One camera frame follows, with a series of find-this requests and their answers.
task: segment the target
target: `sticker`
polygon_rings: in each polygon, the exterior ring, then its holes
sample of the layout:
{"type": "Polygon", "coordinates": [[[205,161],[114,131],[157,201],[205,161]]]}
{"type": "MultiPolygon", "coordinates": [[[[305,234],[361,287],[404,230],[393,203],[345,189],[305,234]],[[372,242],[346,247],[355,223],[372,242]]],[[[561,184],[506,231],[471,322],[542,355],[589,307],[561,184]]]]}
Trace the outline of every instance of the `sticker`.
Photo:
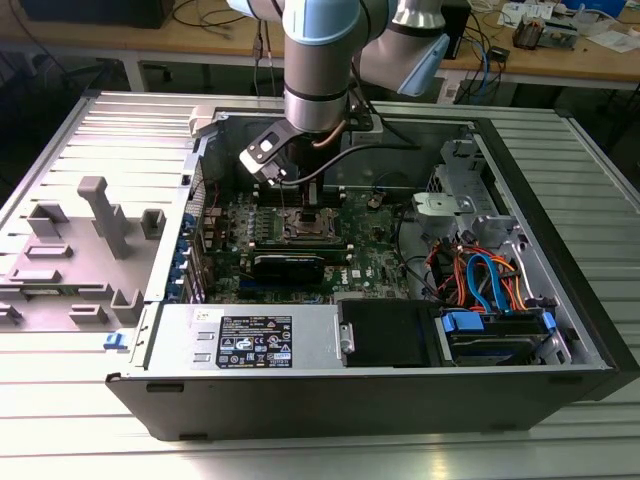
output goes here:
{"type": "Polygon", "coordinates": [[[193,323],[215,322],[219,320],[224,310],[220,308],[196,308],[193,311],[193,323]]]}
{"type": "Polygon", "coordinates": [[[59,290],[21,290],[20,293],[24,295],[61,295],[59,290]]]}
{"type": "Polygon", "coordinates": [[[222,317],[220,368],[291,368],[292,350],[291,317],[222,317]]]}

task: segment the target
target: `warning label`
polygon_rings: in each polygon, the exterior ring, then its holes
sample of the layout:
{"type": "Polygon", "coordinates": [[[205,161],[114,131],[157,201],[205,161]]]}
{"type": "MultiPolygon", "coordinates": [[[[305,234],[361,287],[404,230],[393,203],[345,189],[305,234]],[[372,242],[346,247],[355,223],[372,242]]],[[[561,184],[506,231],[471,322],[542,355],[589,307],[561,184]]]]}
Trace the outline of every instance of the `warning label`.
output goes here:
{"type": "Polygon", "coordinates": [[[291,368],[291,317],[222,317],[220,368],[291,368]]]}

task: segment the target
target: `circuit board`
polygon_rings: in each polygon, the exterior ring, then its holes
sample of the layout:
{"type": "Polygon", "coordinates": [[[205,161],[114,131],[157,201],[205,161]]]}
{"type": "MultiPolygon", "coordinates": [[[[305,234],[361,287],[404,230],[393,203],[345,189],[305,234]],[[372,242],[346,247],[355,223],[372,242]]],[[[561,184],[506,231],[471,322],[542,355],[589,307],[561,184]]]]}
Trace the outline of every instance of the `circuit board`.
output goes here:
{"type": "Polygon", "coordinates": [[[207,254],[213,258],[216,280],[208,301],[326,304],[344,298],[407,298],[405,273],[391,243],[394,206],[372,209],[367,205],[370,198],[370,193],[349,192],[340,207],[317,214],[317,231],[298,229],[300,241],[307,244],[306,255],[327,260],[320,283],[247,288],[251,277],[245,267],[256,256],[257,239],[262,248],[277,248],[281,254],[300,254],[303,250],[289,238],[288,227],[295,223],[293,209],[259,206],[250,195],[238,194],[219,212],[214,232],[209,235],[207,254]],[[309,242],[317,241],[313,235],[325,234],[325,248],[309,247],[309,242]]]}

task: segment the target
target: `power connector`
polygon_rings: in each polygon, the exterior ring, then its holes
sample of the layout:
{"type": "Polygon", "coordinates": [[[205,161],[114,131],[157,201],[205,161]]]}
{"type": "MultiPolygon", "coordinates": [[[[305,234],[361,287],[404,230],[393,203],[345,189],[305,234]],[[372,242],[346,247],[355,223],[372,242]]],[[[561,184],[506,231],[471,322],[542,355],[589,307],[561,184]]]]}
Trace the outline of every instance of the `power connector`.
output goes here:
{"type": "Polygon", "coordinates": [[[511,51],[506,48],[491,47],[487,53],[489,60],[494,60],[498,63],[506,63],[511,51]]]}

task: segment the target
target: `aluminum extrusion table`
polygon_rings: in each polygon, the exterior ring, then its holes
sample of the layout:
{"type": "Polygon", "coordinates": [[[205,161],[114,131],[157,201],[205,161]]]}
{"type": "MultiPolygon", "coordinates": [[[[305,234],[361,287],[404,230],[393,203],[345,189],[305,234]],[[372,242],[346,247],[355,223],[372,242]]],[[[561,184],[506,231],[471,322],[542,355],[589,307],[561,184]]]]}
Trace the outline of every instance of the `aluminum extrusion table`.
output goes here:
{"type": "MultiPolygon", "coordinates": [[[[37,200],[90,216],[72,195],[106,176],[125,213],[167,207],[188,119],[215,96],[103,93],[81,99],[0,210],[0,275],[37,200]]],[[[237,97],[255,107],[256,100],[237,97]]],[[[635,357],[640,360],[640,196],[577,123],[550,110],[378,104],[382,112],[492,120],[635,357]]],[[[562,409],[529,432],[163,443],[104,386],[126,355],[104,333],[0,334],[0,471],[20,478],[614,478],[640,474],[640,383],[562,409]]]]}

